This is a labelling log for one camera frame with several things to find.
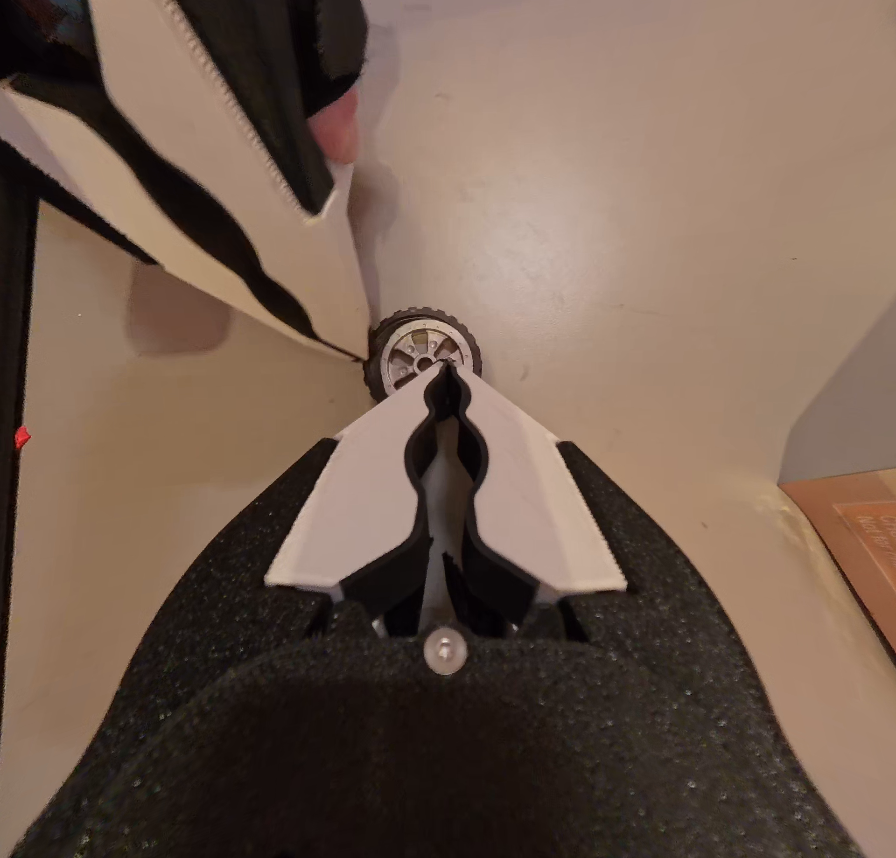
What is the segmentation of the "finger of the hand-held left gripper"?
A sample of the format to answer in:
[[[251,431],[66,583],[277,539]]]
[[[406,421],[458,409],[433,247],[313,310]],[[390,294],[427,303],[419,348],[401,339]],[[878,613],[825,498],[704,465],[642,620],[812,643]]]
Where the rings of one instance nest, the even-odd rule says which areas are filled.
[[[238,225],[261,272],[304,312],[316,339],[367,355],[370,307],[348,215],[352,165],[308,213],[176,0],[89,0],[111,101],[161,158]]]
[[[341,196],[308,220],[278,188],[265,198],[250,186],[248,234],[87,84],[3,82],[2,145],[51,203],[134,256],[286,337],[364,358],[364,285]]]

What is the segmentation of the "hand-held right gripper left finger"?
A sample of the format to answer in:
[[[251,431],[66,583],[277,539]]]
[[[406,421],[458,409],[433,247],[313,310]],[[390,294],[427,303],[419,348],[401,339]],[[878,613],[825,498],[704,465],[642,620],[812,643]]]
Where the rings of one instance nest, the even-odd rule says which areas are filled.
[[[448,381],[431,367],[338,433],[266,586],[359,603],[390,636],[419,632],[433,541],[423,479]]]

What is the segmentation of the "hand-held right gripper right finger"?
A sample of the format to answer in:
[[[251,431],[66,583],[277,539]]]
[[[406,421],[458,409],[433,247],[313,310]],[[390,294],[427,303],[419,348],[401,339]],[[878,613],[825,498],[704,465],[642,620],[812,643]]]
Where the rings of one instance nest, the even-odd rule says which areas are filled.
[[[469,593],[516,627],[538,604],[623,593],[626,577],[560,439],[464,368],[443,374],[472,481],[462,537]]]

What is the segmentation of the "black toy wheel grey rim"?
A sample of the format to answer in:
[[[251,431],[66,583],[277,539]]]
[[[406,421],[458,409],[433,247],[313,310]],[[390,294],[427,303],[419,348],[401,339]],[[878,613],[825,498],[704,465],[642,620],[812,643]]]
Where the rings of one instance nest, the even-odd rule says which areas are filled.
[[[458,319],[431,307],[411,307],[370,332],[364,384],[380,403],[441,362],[465,366],[476,375],[483,371],[476,339]]]

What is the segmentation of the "person's left hand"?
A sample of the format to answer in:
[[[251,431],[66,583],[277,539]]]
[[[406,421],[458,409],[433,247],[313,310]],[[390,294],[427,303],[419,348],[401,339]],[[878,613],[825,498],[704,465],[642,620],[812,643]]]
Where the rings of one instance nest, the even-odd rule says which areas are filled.
[[[357,87],[308,117],[308,127],[325,158],[340,165],[352,165],[359,152]]]

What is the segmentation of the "black perforated mat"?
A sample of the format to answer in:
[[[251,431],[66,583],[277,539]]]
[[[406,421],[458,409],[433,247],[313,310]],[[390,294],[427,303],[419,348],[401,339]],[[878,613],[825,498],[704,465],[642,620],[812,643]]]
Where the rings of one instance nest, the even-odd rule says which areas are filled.
[[[36,196],[1,178],[1,654],[6,656],[19,457],[34,278]]]

